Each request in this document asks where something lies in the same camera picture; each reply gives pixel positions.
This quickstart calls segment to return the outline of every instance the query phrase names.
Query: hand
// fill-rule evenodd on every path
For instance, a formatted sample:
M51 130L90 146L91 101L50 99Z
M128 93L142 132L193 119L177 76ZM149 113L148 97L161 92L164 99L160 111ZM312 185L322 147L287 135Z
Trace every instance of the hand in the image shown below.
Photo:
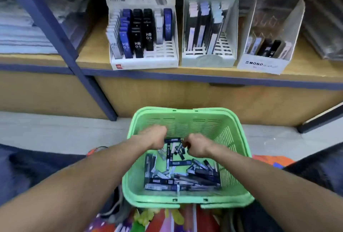
M188 154L196 158L208 158L208 152L215 144L202 134L189 134L183 139L183 147L187 147Z
M167 135L167 127L162 125L152 125L145 128L138 135L140 143L148 146L148 150L159 150L164 146L164 139Z

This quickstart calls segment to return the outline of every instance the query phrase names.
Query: forearm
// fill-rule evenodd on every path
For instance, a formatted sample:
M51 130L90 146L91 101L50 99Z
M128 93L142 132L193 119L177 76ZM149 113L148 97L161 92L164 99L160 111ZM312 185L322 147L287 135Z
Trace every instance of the forearm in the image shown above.
M285 231L340 231L343 200L317 184L214 145L210 158L224 166Z
M133 136L62 169L1 207L2 229L83 231L148 146Z

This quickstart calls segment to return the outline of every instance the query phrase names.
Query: floor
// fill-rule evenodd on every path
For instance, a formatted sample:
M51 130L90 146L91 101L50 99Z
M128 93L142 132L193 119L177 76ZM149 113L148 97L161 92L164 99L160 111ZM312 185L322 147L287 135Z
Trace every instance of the floor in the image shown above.
M86 154L126 139L130 118L102 119L0 112L0 143L25 149ZM307 134L294 128L243 125L251 153L295 161L343 141L343 118Z

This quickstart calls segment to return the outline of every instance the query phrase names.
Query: wooden cabinet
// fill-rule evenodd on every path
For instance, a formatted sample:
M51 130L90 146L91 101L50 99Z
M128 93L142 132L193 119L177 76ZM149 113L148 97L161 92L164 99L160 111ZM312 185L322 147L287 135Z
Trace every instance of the wooden cabinet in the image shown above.
M0 71L0 111L107 119L73 75Z
M242 124L295 126L343 101L343 91L151 79L96 79L119 117L132 117L144 106L223 107L236 113Z

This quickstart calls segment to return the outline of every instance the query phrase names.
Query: shelf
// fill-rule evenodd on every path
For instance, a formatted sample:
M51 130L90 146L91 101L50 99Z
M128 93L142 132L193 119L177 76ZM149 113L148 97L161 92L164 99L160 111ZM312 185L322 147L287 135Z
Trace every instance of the shelf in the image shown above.
M109 69L108 40L105 35L107 18L97 22L76 60L81 68ZM320 83L343 83L343 63L324 61L306 39L300 35L290 64L281 75L257 73L233 68L171 68L143 70L151 73L193 74L236 78L261 78L270 80L311 81Z
M66 67L58 54L0 54L0 64L30 64L38 66Z

